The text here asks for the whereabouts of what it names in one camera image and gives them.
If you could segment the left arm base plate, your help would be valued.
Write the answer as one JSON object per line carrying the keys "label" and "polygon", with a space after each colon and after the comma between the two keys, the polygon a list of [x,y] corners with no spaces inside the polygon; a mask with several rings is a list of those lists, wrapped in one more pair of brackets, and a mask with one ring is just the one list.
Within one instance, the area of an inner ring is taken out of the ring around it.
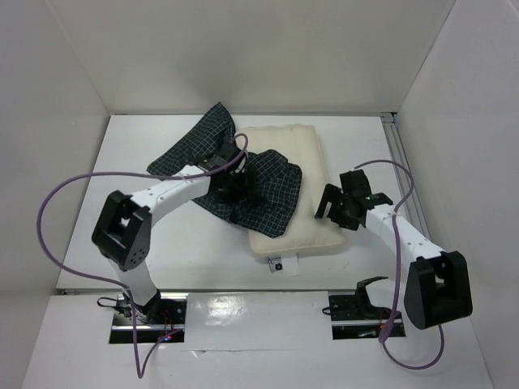
{"label": "left arm base plate", "polygon": [[[138,344],[154,344],[162,338],[162,343],[183,343],[187,315],[186,293],[162,293],[157,308],[147,314],[136,311],[136,333]],[[100,297],[97,305],[113,312],[110,327],[110,344],[131,344],[133,342],[133,315],[126,296]]]}

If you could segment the cream pillow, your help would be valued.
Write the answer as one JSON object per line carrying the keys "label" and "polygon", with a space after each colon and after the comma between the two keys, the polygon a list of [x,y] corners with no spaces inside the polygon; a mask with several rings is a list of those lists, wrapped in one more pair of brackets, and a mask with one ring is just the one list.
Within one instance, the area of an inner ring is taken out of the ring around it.
{"label": "cream pillow", "polygon": [[337,254],[347,247],[343,231],[328,219],[316,219],[315,212],[328,184],[328,173],[321,151],[320,139],[313,126],[246,127],[247,150],[264,152],[273,149],[302,170],[298,206],[285,234],[270,238],[249,232],[252,253],[259,258],[283,254],[316,256]]}

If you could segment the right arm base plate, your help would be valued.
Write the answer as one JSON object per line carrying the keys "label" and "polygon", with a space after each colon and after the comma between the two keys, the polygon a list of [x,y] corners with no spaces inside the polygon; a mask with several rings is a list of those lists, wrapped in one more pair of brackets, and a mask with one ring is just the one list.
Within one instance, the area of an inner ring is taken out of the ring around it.
{"label": "right arm base plate", "polygon": [[355,292],[328,295],[328,305],[321,312],[331,320],[334,340],[377,339],[388,321],[389,308],[362,306]]}

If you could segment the dark plaid pillowcase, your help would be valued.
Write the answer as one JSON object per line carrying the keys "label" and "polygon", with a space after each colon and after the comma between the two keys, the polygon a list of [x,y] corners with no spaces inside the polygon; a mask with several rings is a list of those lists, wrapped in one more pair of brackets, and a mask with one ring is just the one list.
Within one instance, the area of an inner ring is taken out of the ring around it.
{"label": "dark plaid pillowcase", "polygon": [[[185,165],[202,165],[223,147],[235,145],[236,127],[220,102],[179,141],[152,161],[147,172],[178,175]],[[285,234],[298,205],[302,170],[276,150],[248,152],[236,173],[212,176],[210,191],[194,202],[214,216],[270,238]]]}

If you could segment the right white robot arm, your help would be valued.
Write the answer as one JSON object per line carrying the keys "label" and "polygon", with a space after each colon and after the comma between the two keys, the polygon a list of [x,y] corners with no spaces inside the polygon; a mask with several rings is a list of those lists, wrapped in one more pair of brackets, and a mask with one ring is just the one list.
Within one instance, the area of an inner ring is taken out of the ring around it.
{"label": "right white robot arm", "polygon": [[404,307],[420,330],[473,313],[465,257],[429,241],[400,216],[384,193],[373,193],[363,170],[340,175],[341,186],[327,184],[315,213],[343,229],[368,229],[401,259],[406,274]]}

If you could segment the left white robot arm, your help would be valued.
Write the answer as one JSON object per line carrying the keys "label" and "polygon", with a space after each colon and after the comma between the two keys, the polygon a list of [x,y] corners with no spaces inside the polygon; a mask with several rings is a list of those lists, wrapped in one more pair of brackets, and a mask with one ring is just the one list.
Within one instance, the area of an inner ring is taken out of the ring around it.
{"label": "left white robot arm", "polygon": [[247,153],[225,142],[213,154],[190,158],[173,176],[132,194],[116,190],[108,195],[92,233],[92,243],[109,259],[133,298],[131,313],[151,323],[164,305],[145,263],[153,227],[184,203],[214,195],[225,203],[244,198]]}

